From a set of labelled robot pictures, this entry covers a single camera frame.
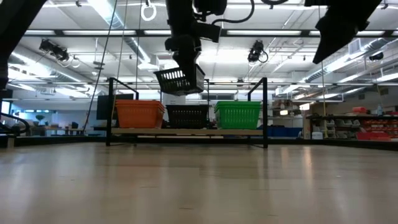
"cable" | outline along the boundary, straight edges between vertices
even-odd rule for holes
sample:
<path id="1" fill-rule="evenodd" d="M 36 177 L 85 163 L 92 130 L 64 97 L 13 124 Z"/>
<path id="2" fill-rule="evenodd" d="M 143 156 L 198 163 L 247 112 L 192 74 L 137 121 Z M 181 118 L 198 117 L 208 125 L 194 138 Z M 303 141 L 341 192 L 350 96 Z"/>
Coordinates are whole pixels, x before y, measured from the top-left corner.
<path id="1" fill-rule="evenodd" d="M 111 35 L 111 30 L 112 30 L 112 24 L 113 24 L 113 19 L 114 19 L 114 15 L 116 14 L 116 6 L 118 5 L 118 0 L 115 0 L 114 2 L 114 7 L 113 7 L 113 13 L 112 13 L 112 19 L 111 22 L 109 23 L 109 29 L 108 29 L 108 36 L 106 37 L 106 42 L 105 42 L 105 46 L 104 46 L 104 52 L 102 54 L 102 60 L 101 60 L 101 65 L 99 66 L 99 72 L 98 72 L 98 77 L 97 77 L 97 81 L 95 82 L 95 87 L 94 87 L 94 92 L 93 92 L 93 96 L 91 97 L 91 101 L 90 101 L 90 107 L 88 108 L 88 114 L 87 114 L 87 118 L 86 118 L 86 122 L 85 125 L 83 127 L 83 133 L 86 131 L 86 126 L 88 123 L 88 118 L 90 117 L 90 113 L 91 113 L 91 107 L 93 106 L 93 102 L 94 102 L 94 96 L 95 96 L 95 92 L 97 90 L 98 87 L 98 83 L 100 82 L 100 76 L 101 76 L 101 72 L 102 72 L 102 68 L 104 65 L 104 59 L 105 59 L 105 53 L 106 53 L 106 49 L 108 48 L 108 42 L 109 42 L 109 37 Z"/>
<path id="2" fill-rule="evenodd" d="M 0 123 L 0 128 L 3 129 L 3 130 L 0 130 L 1 134 L 23 134 L 23 133 L 28 132 L 29 129 L 30 129 L 29 123 L 26 120 L 22 119 L 22 118 L 18 118 L 16 116 L 9 115 L 9 114 L 6 114 L 6 113 L 1 113 L 1 116 L 5 116 L 7 118 L 16 119 L 16 120 L 22 122 L 25 125 L 25 129 L 16 131 L 16 130 L 12 130 L 11 128 L 8 128 L 6 125 Z"/>
<path id="3" fill-rule="evenodd" d="M 123 43 L 124 43 L 124 41 L 123 41 L 123 38 L 124 38 L 124 28 L 126 28 L 126 21 L 127 21 L 127 3 L 128 3 L 128 1 L 126 1 L 126 10 L 124 11 L 124 22 L 123 22 L 123 32 L 122 32 L 122 43 L 121 43 L 121 46 L 120 46 L 120 54 L 119 54 L 119 65 L 118 65 L 118 74 L 116 75 L 116 79 L 117 80 L 119 80 L 119 75 L 120 75 L 120 65 L 121 65 L 121 62 L 122 62 L 122 52 L 123 52 Z M 118 92 L 118 82 L 116 82 L 116 86 L 115 86 L 115 89 L 114 89 L 114 93 L 117 93 Z M 112 106 L 112 115 L 111 115 L 111 118 L 113 118 L 113 113 L 114 113 L 114 106 L 115 106 L 115 104 L 116 104 L 116 94 L 114 94 L 114 98 L 113 98 L 113 106 Z"/>
<path id="4" fill-rule="evenodd" d="M 279 4 L 283 4 L 285 2 L 287 2 L 288 0 L 277 0 L 277 1 L 271 1 L 271 0 L 261 0 L 262 2 L 270 5 L 270 6 L 276 6 Z"/>
<path id="5" fill-rule="evenodd" d="M 255 5 L 254 5 L 254 0 L 250 0 L 250 3 L 251 3 L 250 14 L 249 14 L 246 18 L 240 19 L 240 20 L 236 20 L 236 21 L 230 20 L 230 19 L 216 19 L 215 21 L 213 21 L 213 22 L 211 23 L 211 25 L 214 25 L 214 24 L 216 24 L 217 22 L 228 22 L 228 23 L 237 24 L 237 23 L 242 23 L 242 22 L 248 21 L 248 20 L 253 16 L 253 14 L 254 14 L 254 6 L 255 6 Z"/>
<path id="6" fill-rule="evenodd" d="M 268 62 L 268 59 L 269 59 L 268 54 L 264 50 L 262 50 L 262 52 L 267 56 L 267 59 L 265 61 L 262 61 L 262 60 L 259 59 L 259 62 L 266 63 L 266 62 Z"/>

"window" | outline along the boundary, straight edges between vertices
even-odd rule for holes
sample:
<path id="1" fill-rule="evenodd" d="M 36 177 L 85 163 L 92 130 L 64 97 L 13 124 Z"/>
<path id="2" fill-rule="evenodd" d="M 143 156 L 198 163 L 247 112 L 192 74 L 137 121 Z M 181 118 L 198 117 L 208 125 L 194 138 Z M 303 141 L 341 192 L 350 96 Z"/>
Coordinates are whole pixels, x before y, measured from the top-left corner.
<path id="1" fill-rule="evenodd" d="M 5 114 L 9 114 L 9 112 L 10 112 L 10 106 L 11 106 L 11 103 L 10 103 L 10 102 L 3 101 L 3 102 L 1 103 L 1 112 L 2 112 L 2 113 L 5 113 Z"/>

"ceiling light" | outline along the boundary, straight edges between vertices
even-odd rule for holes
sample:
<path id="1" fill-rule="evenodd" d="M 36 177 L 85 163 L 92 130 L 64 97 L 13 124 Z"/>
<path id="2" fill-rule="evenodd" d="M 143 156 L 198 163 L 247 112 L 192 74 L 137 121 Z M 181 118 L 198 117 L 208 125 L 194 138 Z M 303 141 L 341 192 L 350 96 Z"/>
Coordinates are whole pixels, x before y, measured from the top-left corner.
<path id="1" fill-rule="evenodd" d="M 16 87 L 16 88 L 21 88 L 21 89 L 24 89 L 24 90 L 36 91 L 34 88 L 32 88 L 32 87 L 30 87 L 30 86 L 28 86 L 28 85 L 25 85 L 25 84 L 13 85 L 13 84 L 9 84 L 9 83 L 8 83 L 7 85 L 13 86 L 13 87 Z"/>
<path id="2" fill-rule="evenodd" d="M 111 30 L 109 33 L 108 30 L 64 30 L 63 33 L 65 35 L 135 35 L 136 31 L 134 30 Z"/>
<path id="3" fill-rule="evenodd" d="M 287 110 L 284 110 L 284 111 L 280 111 L 280 112 L 279 112 L 279 114 L 282 115 L 282 116 L 288 115 L 288 113 L 289 113 L 289 112 L 288 112 Z"/>
<path id="4" fill-rule="evenodd" d="M 372 83 L 337 83 L 338 86 L 373 86 Z"/>
<path id="5" fill-rule="evenodd" d="M 54 30 L 27 30 L 25 35 L 55 35 Z"/>
<path id="6" fill-rule="evenodd" d="M 329 99 L 335 96 L 338 96 L 340 93 L 330 93 L 330 94 L 325 94 L 325 99 Z M 318 99 L 323 99 L 323 95 L 318 96 Z"/>
<path id="7" fill-rule="evenodd" d="M 145 35 L 171 35 L 171 30 L 144 30 Z"/>
<path id="8" fill-rule="evenodd" d="M 299 30 L 228 30 L 228 35 L 300 35 Z"/>
<path id="9" fill-rule="evenodd" d="M 359 77 L 359 75 L 352 75 L 352 76 L 349 76 L 349 77 L 346 77 L 346 78 L 340 80 L 339 83 L 349 82 L 349 81 L 354 80 L 354 79 L 356 79 L 358 77 Z"/>
<path id="10" fill-rule="evenodd" d="M 371 35 L 371 36 L 379 36 L 383 35 L 385 31 L 381 30 L 365 30 L 365 31 L 360 31 L 356 35 L 357 36 L 362 36 L 362 35 Z"/>
<path id="11" fill-rule="evenodd" d="M 84 93 L 80 93 L 78 91 L 70 90 L 67 88 L 57 88 L 56 91 L 58 93 L 61 93 L 61 94 L 67 95 L 67 96 L 72 96 L 72 97 L 83 97 L 83 98 L 87 97 Z"/>
<path id="12" fill-rule="evenodd" d="M 295 100 L 299 100 L 299 99 L 304 98 L 304 97 L 306 97 L 305 94 L 300 94 L 298 96 L 295 96 L 294 99 Z"/>
<path id="13" fill-rule="evenodd" d="M 227 4 L 228 9 L 251 9 L 250 4 Z M 326 9 L 326 6 L 320 6 L 321 9 Z M 270 6 L 267 4 L 256 4 L 256 9 L 270 9 Z M 306 11 L 306 10 L 314 10 L 318 9 L 318 6 L 291 6 L 288 4 L 279 4 L 273 6 L 272 10 L 283 9 L 283 10 L 298 10 L 298 11 Z"/>
<path id="14" fill-rule="evenodd" d="M 378 83 L 379 86 L 398 86 L 398 83 Z"/>
<path id="15" fill-rule="evenodd" d="M 364 89 L 364 87 L 356 88 L 356 89 L 345 92 L 345 94 L 355 93 L 356 91 L 363 90 L 363 89 Z"/>
<path id="16" fill-rule="evenodd" d="M 380 77 L 380 78 L 374 80 L 373 82 L 375 82 L 375 83 L 376 82 L 385 82 L 385 81 L 393 80 L 396 78 L 398 78 L 398 73 L 394 73 L 391 75 L 384 75 L 383 77 Z"/>
<path id="17" fill-rule="evenodd" d="M 310 35 L 321 35 L 321 32 L 313 30 L 313 31 L 310 31 Z"/>

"floor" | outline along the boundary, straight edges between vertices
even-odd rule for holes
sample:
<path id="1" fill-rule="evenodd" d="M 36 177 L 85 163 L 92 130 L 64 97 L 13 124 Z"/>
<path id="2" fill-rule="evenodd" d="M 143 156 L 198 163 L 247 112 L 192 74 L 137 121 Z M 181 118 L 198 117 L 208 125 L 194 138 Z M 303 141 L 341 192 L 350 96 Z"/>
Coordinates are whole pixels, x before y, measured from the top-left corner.
<path id="1" fill-rule="evenodd" d="M 100 143 L 0 151 L 0 223 L 398 223 L 398 152 Z"/>

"black pole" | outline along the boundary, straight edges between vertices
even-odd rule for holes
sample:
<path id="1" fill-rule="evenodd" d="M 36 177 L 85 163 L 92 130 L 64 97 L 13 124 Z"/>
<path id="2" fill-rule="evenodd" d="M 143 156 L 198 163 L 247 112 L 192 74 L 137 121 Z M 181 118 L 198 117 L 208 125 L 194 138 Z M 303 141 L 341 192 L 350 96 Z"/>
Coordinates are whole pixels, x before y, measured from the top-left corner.
<path id="1" fill-rule="evenodd" d="M 108 119 L 106 121 L 106 146 L 111 146 L 113 98 L 113 78 L 110 78 L 108 93 Z"/>
<path id="2" fill-rule="evenodd" d="M 210 80 L 207 81 L 207 120 L 208 120 L 208 128 L 210 129 Z"/>
<path id="3" fill-rule="evenodd" d="M 268 86 L 267 78 L 262 78 L 262 148 L 268 149 Z"/>
<path id="4" fill-rule="evenodd" d="M 312 132 L 313 132 L 313 119 L 312 116 L 310 118 L 310 139 L 312 140 Z"/>

